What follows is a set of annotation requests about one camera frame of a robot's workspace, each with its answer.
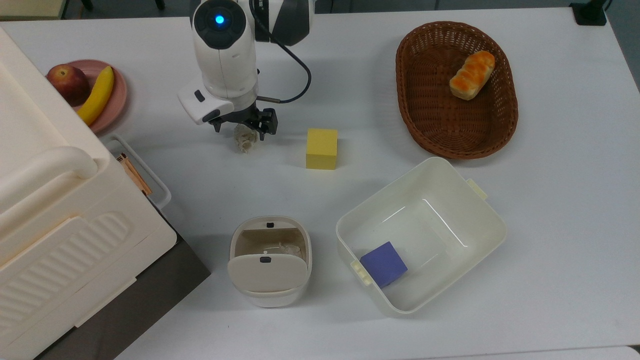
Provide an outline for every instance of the brown basket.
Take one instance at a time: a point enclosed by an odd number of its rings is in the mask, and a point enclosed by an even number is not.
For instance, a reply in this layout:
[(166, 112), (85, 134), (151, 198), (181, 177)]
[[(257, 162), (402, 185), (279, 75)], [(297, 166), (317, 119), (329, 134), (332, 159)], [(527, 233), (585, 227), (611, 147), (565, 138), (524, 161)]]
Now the brown basket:
[[(467, 56), (495, 57), (491, 77), (469, 101), (451, 93), (449, 80)], [(400, 113), (413, 139), (450, 159), (491, 155), (509, 142), (518, 122), (518, 101), (509, 61), (487, 34), (461, 22), (430, 22), (405, 36), (396, 53)]]

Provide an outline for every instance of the yellow banana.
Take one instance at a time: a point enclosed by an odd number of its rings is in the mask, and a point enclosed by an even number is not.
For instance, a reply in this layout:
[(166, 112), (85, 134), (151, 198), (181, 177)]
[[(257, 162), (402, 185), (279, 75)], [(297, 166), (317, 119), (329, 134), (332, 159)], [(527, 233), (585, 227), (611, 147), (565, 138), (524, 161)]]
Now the yellow banana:
[(111, 97), (114, 80), (113, 69), (110, 66), (107, 66), (98, 74), (89, 98), (77, 111), (78, 116), (85, 124), (91, 125), (104, 110)]

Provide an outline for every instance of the gray floor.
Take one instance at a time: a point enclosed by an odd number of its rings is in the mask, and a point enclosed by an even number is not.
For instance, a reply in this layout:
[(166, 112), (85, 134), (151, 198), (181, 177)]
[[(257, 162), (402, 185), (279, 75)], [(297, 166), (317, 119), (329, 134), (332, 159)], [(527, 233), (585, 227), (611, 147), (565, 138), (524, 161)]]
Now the gray floor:
[[(317, 0), (316, 13), (396, 12), (414, 10), (461, 10), (489, 8), (564, 7), (571, 0)], [(158, 10), (154, 0), (93, 0), (87, 11), (80, 0), (69, 0), (68, 19), (190, 16), (200, 0), (165, 0)], [(607, 11), (631, 73), (640, 88), (640, 1), (613, 0)]]

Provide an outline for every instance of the apple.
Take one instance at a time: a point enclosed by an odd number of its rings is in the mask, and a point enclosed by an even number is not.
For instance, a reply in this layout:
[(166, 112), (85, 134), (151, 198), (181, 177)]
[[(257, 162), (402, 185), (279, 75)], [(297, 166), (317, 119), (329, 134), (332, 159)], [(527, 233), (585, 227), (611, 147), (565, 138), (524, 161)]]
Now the apple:
[(47, 73), (47, 80), (71, 106), (84, 104), (91, 94), (91, 87), (84, 72), (69, 64), (52, 67)]

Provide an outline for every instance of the small white bin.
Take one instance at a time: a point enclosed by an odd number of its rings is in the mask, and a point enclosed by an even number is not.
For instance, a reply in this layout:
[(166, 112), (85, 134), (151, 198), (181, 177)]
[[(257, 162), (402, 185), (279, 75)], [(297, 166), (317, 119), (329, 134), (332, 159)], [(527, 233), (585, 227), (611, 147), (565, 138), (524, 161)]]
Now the small white bin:
[(227, 270), (251, 303), (287, 306), (307, 287), (312, 255), (309, 234), (288, 217), (258, 217), (240, 225), (231, 239)]
[[(388, 316), (411, 315), (495, 250), (506, 225), (442, 158), (429, 158), (344, 215), (340, 258)], [(380, 287), (360, 258), (390, 241), (408, 271)]]

